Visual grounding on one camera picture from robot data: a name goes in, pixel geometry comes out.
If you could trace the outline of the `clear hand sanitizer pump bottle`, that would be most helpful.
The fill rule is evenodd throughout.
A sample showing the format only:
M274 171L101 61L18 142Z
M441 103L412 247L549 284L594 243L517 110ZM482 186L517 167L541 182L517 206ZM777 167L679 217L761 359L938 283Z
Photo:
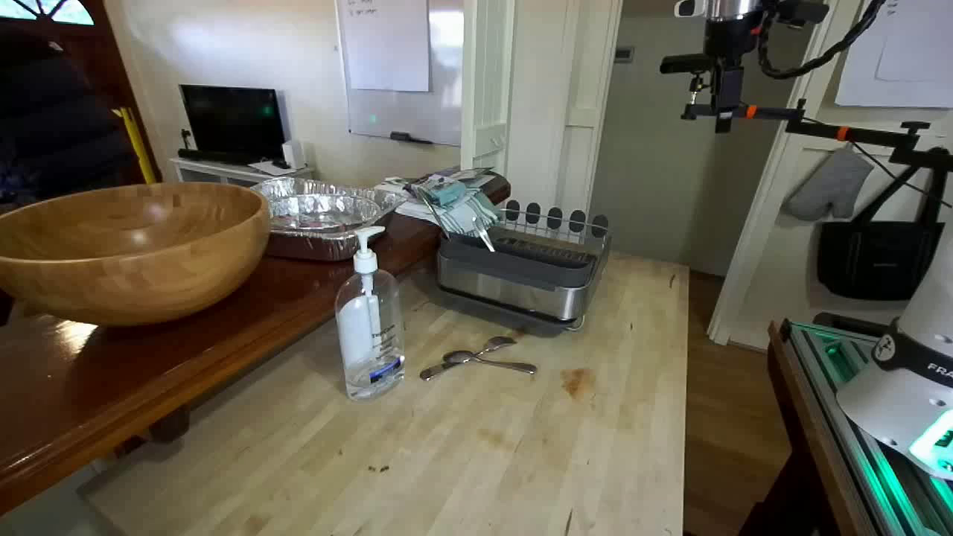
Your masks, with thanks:
M399 283L378 264L369 241L381 225L357 229L353 273L337 290L334 314L347 398L372 398L401 380L405 349L399 319Z

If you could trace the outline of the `aluminium foil tray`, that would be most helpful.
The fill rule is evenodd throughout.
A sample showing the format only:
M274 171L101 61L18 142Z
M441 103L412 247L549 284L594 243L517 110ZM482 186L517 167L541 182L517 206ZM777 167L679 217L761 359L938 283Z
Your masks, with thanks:
M267 256L295 262L344 262L360 225L383 223L401 191L341 186L316 177L267 177L255 183L270 212Z

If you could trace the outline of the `black computer monitor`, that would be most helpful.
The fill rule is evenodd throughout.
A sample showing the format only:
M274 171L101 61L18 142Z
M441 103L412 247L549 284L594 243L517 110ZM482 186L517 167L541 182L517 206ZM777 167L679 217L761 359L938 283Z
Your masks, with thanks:
M283 158L283 115L274 88L182 85L183 113L198 155L252 162Z

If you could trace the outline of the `silver spoon on table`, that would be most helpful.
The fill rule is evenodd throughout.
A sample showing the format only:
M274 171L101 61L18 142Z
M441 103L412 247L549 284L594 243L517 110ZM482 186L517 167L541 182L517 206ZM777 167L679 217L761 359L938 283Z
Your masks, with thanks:
M450 350L444 353L444 365L466 365L466 362L485 362L485 365L499 365L499 369L511 369L511 372L527 372L527 375L536 375L538 365L533 362L515 362L515 359L490 359L490 357L482 357L478 350Z

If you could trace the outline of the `black hanging bag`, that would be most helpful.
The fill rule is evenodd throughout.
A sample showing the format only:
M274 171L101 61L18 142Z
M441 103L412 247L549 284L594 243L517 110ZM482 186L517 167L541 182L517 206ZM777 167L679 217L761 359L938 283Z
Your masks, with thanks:
M874 212L886 198L889 191L882 191L849 223L819 229L816 277L826 290L858 301L908 301L913 295L943 229L938 220L943 191L928 191L913 220L877 220Z

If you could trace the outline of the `large wooden bowl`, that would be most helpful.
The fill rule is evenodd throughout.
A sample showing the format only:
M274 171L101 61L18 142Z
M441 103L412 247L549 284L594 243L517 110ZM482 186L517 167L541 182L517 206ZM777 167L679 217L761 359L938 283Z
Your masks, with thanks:
M232 295L255 270L267 231L267 203L235 183L69 192L0 217L0 289L74 322L171 322Z

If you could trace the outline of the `wall whiteboard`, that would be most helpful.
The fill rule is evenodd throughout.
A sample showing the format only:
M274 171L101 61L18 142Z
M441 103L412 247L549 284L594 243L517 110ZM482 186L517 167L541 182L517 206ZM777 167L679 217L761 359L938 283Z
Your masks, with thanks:
M465 0L337 0L347 130L460 140Z

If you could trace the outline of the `grey oven mitt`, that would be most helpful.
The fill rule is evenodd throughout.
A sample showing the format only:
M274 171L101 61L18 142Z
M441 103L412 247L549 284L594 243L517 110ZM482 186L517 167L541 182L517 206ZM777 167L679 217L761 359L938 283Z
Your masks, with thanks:
M853 148L837 148L782 198L782 212L798 220L849 217L868 171Z

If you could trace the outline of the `grey metal dish rack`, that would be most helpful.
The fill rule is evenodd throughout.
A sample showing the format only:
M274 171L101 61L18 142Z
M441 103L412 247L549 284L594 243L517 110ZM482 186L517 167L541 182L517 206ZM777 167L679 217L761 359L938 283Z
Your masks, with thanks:
M611 250L611 220L584 209L505 198L478 238L450 234L436 247L436 289L499 322L560 334L579 322Z

